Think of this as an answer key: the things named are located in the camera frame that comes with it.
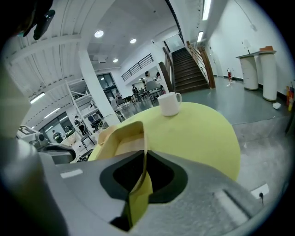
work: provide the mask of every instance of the wooden handrail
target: wooden handrail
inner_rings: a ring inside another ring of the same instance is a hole
[[[197,60],[202,61],[206,72],[207,72],[207,76],[208,76],[208,81],[209,81],[209,87],[214,89],[215,88],[215,81],[214,81],[214,75],[212,72],[212,68],[210,65],[210,61],[209,58],[207,56],[207,53],[205,51],[204,47],[199,47],[199,51],[194,48],[193,46],[191,46],[191,44],[189,43],[189,41],[186,42],[188,49],[190,51],[190,54],[192,55],[193,59],[195,60],[195,62],[198,64]]]
[[[162,67],[164,66],[164,68],[162,69],[163,75],[164,75],[164,79],[166,80],[166,84],[171,84],[171,86],[168,86],[169,92],[173,92],[175,91],[175,81],[174,81],[174,68],[173,68],[173,63],[172,60],[169,56],[168,53],[168,49],[166,47],[163,47],[163,51],[165,53],[165,64],[163,63],[163,65],[161,65]]]

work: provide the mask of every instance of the wall outlet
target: wall outlet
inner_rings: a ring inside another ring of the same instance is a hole
[[[251,191],[251,194],[256,198],[259,199],[259,194],[263,193],[263,196],[267,195],[269,193],[269,188],[267,184],[264,184],[262,186],[260,186],[257,189],[254,189],[253,191]]]

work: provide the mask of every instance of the stair railing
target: stair railing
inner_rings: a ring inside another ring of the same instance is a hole
[[[167,87],[169,89],[169,92],[175,92],[175,78],[174,78],[174,68],[173,68],[173,62],[169,55],[169,49],[168,47],[163,47],[163,51],[165,53],[165,68],[161,68],[162,72],[163,70],[166,72],[163,72]]]
[[[205,48],[198,47],[198,50],[197,50],[189,43],[189,41],[187,41],[186,43],[187,43],[190,55],[193,57],[196,64],[198,65],[201,72],[203,73],[205,79],[207,80],[209,84],[209,87],[211,89],[215,88],[214,75],[213,75],[210,61],[208,59]]]

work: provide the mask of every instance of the yellow round table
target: yellow round table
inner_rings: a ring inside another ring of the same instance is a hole
[[[212,108],[183,102],[178,115],[164,117],[156,106],[123,121],[118,128],[135,121],[143,122],[152,151],[212,166],[236,180],[239,143],[231,124]]]

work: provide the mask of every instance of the gray floor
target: gray floor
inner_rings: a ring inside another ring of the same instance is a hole
[[[240,142],[241,162],[237,182],[252,191],[268,184],[269,193],[264,203],[282,196],[294,171],[293,136],[276,135],[249,142]]]
[[[265,204],[273,202],[282,195],[293,171],[295,140],[284,136],[289,112],[280,99],[282,107],[275,110],[271,102],[262,98],[261,90],[245,90],[241,82],[226,87],[227,79],[215,78],[215,83],[216,89],[182,94],[183,101],[201,103],[225,116],[233,125],[241,149],[237,182],[248,191],[267,183],[270,192]],[[158,105],[157,101],[143,99],[131,106],[128,116]],[[90,141],[86,144],[94,147]],[[85,152],[83,146],[77,147],[77,155]]]
[[[240,81],[227,87],[228,80],[222,77],[216,77],[215,84],[215,89],[182,94],[183,101],[209,106],[221,113],[231,124],[250,123],[289,115],[284,101],[278,98],[277,102],[282,106],[279,110],[275,110],[271,102],[262,98],[262,90],[245,90]]]

